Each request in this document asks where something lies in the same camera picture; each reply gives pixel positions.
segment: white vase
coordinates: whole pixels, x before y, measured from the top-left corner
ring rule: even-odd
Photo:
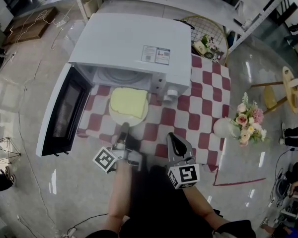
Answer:
[[[236,136],[240,135],[237,126],[231,124],[226,118],[218,119],[213,125],[214,134],[221,138],[231,137],[231,133]]]

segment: sticker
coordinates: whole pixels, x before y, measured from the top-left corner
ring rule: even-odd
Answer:
[[[144,46],[141,61],[169,65],[170,50]]]
[[[156,47],[144,46],[143,56],[141,57],[141,61],[155,62],[156,53],[157,53]]]
[[[155,57],[156,63],[169,65],[170,50],[157,48],[157,55]]]

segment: red tape line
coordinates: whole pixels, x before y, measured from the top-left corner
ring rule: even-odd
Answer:
[[[234,182],[234,183],[222,183],[222,184],[215,184],[217,179],[218,179],[218,174],[219,174],[219,167],[217,167],[217,172],[215,174],[215,179],[214,179],[214,183],[213,186],[232,186],[232,185],[240,185],[240,184],[246,184],[246,183],[252,183],[252,182],[257,182],[257,181],[261,181],[261,180],[265,180],[266,178],[261,178],[261,179],[256,179],[256,180],[249,180],[249,181],[240,181],[240,182]]]

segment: open microwave door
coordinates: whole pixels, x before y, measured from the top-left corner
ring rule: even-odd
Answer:
[[[72,64],[65,64],[44,113],[36,155],[68,154],[91,88]]]

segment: gold wire basket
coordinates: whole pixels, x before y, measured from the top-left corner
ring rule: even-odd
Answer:
[[[225,56],[223,64],[226,64],[228,58],[228,43],[224,30],[218,24],[203,16],[188,16],[182,18],[180,21],[187,22],[189,25],[194,27],[194,30],[191,31],[192,42],[200,41],[205,34],[213,37],[213,41],[217,44],[217,46],[219,46],[224,39],[224,43],[226,44],[226,52],[222,50]]]

